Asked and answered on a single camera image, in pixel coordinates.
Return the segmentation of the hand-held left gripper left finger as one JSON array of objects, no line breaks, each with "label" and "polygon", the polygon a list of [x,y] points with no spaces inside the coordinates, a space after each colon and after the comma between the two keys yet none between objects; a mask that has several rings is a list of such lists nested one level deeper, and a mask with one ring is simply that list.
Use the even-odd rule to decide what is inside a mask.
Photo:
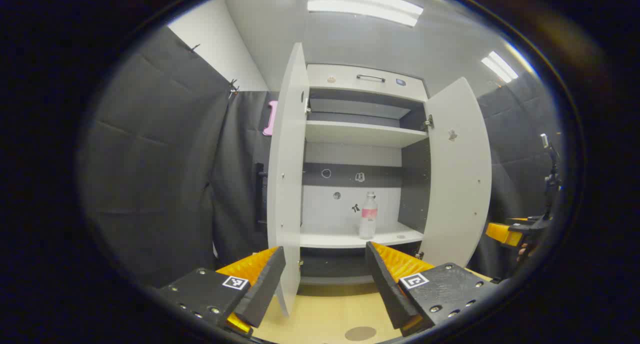
[{"label": "hand-held left gripper left finger", "polygon": [[284,248],[275,246],[217,270],[194,269],[157,291],[207,326],[250,337],[265,317],[285,266]]}]

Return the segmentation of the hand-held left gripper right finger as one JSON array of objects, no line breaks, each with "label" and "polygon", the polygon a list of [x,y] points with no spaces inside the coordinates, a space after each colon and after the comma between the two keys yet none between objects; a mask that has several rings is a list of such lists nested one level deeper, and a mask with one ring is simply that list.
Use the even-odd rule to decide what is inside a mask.
[{"label": "hand-held left gripper right finger", "polygon": [[497,289],[496,279],[455,263],[434,266],[373,241],[365,245],[365,260],[391,325],[404,337],[451,321]]}]

